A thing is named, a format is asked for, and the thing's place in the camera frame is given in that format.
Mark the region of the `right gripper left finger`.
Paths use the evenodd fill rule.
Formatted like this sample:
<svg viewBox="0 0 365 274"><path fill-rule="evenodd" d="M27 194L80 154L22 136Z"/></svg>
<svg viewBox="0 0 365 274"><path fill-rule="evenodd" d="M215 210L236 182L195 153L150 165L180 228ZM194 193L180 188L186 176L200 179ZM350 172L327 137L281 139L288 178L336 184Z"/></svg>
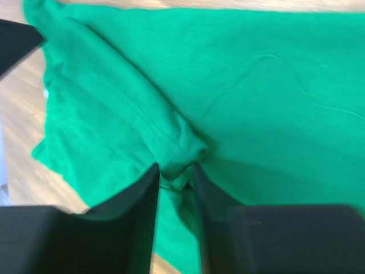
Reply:
<svg viewBox="0 0 365 274"><path fill-rule="evenodd" d="M159 167L84 213L1 208L2 273L149 273Z"/></svg>

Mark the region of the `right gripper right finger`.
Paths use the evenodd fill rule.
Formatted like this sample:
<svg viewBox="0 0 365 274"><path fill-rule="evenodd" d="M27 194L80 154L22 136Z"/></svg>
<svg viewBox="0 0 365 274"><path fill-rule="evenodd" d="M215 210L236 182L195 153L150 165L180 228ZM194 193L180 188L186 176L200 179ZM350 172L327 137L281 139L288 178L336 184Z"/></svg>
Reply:
<svg viewBox="0 0 365 274"><path fill-rule="evenodd" d="M363 273L364 218L347 205L246 206L193 165L203 273Z"/></svg>

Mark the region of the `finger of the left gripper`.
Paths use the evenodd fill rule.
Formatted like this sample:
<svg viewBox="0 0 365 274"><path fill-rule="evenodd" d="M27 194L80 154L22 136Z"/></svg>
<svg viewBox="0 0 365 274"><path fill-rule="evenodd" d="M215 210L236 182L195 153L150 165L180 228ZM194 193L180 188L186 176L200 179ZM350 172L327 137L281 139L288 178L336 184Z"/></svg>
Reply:
<svg viewBox="0 0 365 274"><path fill-rule="evenodd" d="M33 26L1 19L1 78L43 42Z"/></svg>

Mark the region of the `green t shirt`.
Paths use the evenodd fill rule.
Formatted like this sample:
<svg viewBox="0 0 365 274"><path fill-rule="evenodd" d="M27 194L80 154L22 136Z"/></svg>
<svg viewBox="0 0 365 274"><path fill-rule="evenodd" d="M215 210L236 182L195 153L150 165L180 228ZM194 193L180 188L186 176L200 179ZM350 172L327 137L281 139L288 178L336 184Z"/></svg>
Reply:
<svg viewBox="0 0 365 274"><path fill-rule="evenodd" d="M192 168L248 206L364 210L364 14L24 1L45 38L33 157L88 206L161 170L155 250L200 273Z"/></svg>

